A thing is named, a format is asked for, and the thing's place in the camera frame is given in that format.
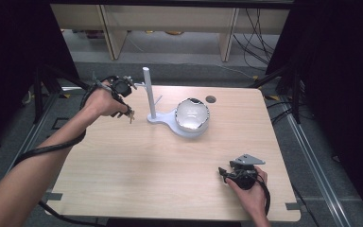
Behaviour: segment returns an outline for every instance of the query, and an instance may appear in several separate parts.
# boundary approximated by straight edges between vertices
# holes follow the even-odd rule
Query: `white vertical rod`
[[[151,110],[151,118],[155,119],[156,112],[155,112],[154,96],[152,94],[151,75],[149,74],[149,69],[147,67],[143,68],[143,72],[144,72],[144,82],[146,84],[146,89],[148,94],[149,109]]]

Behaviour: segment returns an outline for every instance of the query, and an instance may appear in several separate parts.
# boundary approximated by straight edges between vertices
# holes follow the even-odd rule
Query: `wrist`
[[[268,227],[270,226],[265,210],[256,210],[249,212],[252,221],[257,227]]]

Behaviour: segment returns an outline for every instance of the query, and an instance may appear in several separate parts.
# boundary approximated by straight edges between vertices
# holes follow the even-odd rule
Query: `white stand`
[[[149,69],[147,67],[144,67],[143,72],[145,87],[148,95],[149,109],[151,111],[151,113],[147,116],[148,122],[151,124],[165,124],[177,135],[185,138],[195,138],[202,135],[206,131],[206,129],[199,132],[187,132],[181,130],[175,118],[176,109],[173,109],[169,113],[158,113],[155,111],[155,103],[152,93],[151,76],[149,74]]]

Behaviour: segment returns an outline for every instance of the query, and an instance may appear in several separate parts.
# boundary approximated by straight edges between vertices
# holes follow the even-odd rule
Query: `finger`
[[[260,167],[258,167],[258,166],[254,166],[254,167],[257,170],[258,175],[261,176],[261,178],[264,180],[264,183],[267,183],[268,174],[265,171],[263,171]]]
[[[117,116],[119,113],[120,113],[120,112],[115,112],[115,113],[111,114],[111,117],[115,117],[115,116]]]
[[[229,178],[226,178],[226,183],[229,185],[229,187],[232,188],[233,191],[237,192],[237,190],[241,190],[241,188],[237,185],[237,183],[235,183],[234,181],[232,181]]]
[[[122,105],[120,108],[120,112],[122,112],[123,114],[126,113],[129,110],[128,106],[126,106],[125,104],[122,104],[122,103],[120,103],[120,104]]]

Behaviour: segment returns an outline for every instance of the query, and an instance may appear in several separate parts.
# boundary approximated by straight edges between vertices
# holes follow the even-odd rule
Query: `metal rail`
[[[16,156],[13,158],[13,161],[11,162],[7,173],[10,172],[10,170],[13,168],[14,162],[16,159],[22,155],[23,153],[30,150],[31,146],[35,143],[38,134],[40,133],[43,124],[45,123],[45,120],[49,114],[49,110],[52,108],[52,106],[55,104],[56,100],[58,100],[60,94],[50,94],[49,98],[46,100],[45,105],[43,106],[43,114],[41,115],[40,119],[32,125],[25,141],[23,142],[22,146],[19,148],[19,150],[16,153]]]
[[[282,101],[288,101],[287,98],[284,96],[281,97]],[[288,110],[290,107],[288,104],[284,104],[284,110]],[[314,150],[311,148],[303,128],[300,124],[296,123],[294,117],[289,114],[287,116],[288,122],[291,126],[291,129],[294,131],[296,138],[302,148],[302,153],[305,156],[307,163],[315,177],[315,180],[318,183],[320,188],[320,192],[322,193],[323,197],[325,198],[326,204],[329,207],[329,210],[332,214],[332,217],[335,220],[337,226],[352,226],[350,221],[347,219],[347,215],[341,205],[340,200],[337,197],[337,194],[333,187],[331,186],[328,178],[326,177],[322,167],[320,166],[320,162],[317,159],[317,156],[314,153]]]

